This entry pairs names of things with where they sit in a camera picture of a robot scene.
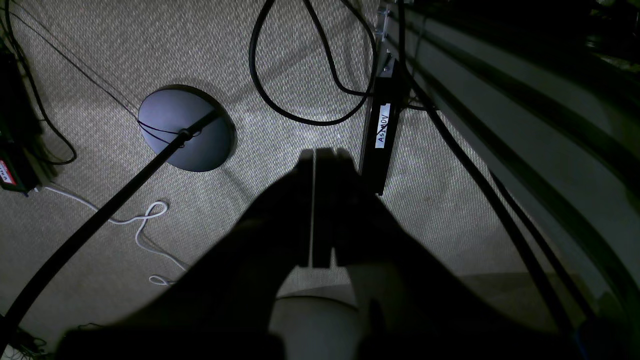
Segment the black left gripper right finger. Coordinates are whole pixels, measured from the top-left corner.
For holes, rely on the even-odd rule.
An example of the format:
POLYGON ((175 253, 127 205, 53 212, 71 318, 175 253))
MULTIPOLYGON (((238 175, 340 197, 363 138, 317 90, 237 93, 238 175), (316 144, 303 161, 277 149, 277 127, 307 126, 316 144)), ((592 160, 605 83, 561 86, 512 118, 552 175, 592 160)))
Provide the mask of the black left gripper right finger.
POLYGON ((363 320, 359 360, 578 360, 563 334, 501 314, 409 235, 343 149, 315 151, 314 259, 334 251, 363 320))

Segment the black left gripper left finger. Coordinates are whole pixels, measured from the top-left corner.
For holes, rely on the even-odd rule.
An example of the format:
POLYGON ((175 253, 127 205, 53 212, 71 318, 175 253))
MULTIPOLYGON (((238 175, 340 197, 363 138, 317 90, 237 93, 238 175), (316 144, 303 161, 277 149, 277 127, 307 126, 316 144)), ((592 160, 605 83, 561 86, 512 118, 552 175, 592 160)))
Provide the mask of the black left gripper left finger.
POLYGON ((275 297, 309 261, 313 151, 247 208, 183 277, 133 315, 65 337, 67 360, 283 360, 275 297))

